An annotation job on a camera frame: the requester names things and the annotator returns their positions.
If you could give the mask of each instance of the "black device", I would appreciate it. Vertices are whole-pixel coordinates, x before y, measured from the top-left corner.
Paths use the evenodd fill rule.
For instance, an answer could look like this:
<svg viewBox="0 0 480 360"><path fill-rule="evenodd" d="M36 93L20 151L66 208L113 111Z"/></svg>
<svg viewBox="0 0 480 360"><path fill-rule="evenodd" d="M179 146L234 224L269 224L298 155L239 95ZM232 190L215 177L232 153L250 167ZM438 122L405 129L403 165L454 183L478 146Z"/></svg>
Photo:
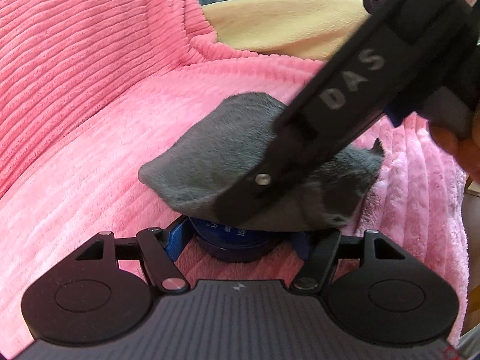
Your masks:
<svg viewBox="0 0 480 360"><path fill-rule="evenodd" d="M100 232L81 245L25 292L35 341L15 359L460 359L446 342L455 291L378 231L322 232L290 288L199 280L190 289L165 241L178 245L169 232L186 239L191 224L180 217L125 239ZM332 283L339 259L360 268ZM146 282L118 260L139 260Z"/></svg>
<svg viewBox="0 0 480 360"><path fill-rule="evenodd" d="M417 111L468 136L478 39L465 0L382 2L280 115L264 160L218 198L218 218L240 225L383 113L399 125ZM16 359L461 359L446 341L455 291L378 231L320 233L288 289L200 280L191 290L172 262L190 234L179 221L178 237L100 232L35 281L22 298L35 341ZM345 258L360 268L332 283ZM120 270L122 259L139 260L147 283Z"/></svg>

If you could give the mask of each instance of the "ribbed pink fabric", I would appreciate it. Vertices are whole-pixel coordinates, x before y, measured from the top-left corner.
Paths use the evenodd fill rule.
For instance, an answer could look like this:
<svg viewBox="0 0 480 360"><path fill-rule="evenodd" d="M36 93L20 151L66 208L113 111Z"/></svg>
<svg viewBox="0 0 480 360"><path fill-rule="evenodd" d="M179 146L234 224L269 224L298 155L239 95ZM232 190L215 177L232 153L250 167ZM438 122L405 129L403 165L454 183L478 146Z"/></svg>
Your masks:
<svg viewBox="0 0 480 360"><path fill-rule="evenodd" d="M0 34L0 351L12 357L31 340L20 312L30 283L100 230L132 236L177 216L138 181L142 164L223 98L287 102L321 63L216 43L197 0L0 0ZM378 136L387 156L356 232L378 228L454 286L455 343L468 281L463 174L416 116L397 130L382 120L357 143ZM194 241L178 261L192 284L289 282L300 265L288 245L228 265Z"/></svg>

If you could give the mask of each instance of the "white logo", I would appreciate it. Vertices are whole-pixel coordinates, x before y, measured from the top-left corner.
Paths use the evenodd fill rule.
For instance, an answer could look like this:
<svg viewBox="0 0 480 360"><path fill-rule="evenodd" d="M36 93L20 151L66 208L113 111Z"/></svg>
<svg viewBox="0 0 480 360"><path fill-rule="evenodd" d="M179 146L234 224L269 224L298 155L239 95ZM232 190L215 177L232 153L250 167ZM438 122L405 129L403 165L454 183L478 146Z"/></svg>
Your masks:
<svg viewBox="0 0 480 360"><path fill-rule="evenodd" d="M240 291L243 291L243 290L246 288L246 286L245 286L243 283L237 283L237 285L236 285L236 286L233 286L232 288L233 288L235 291L240 292Z"/></svg>
<svg viewBox="0 0 480 360"><path fill-rule="evenodd" d="M372 55L373 49L363 49L358 54L358 60L364 64L369 64L369 71L379 71L385 64L385 59L381 55ZM353 71L342 71L342 77L349 92L356 92L360 83L367 83L368 79ZM320 98L332 110L340 109L347 101L344 93L338 88L327 88L320 93Z"/></svg>

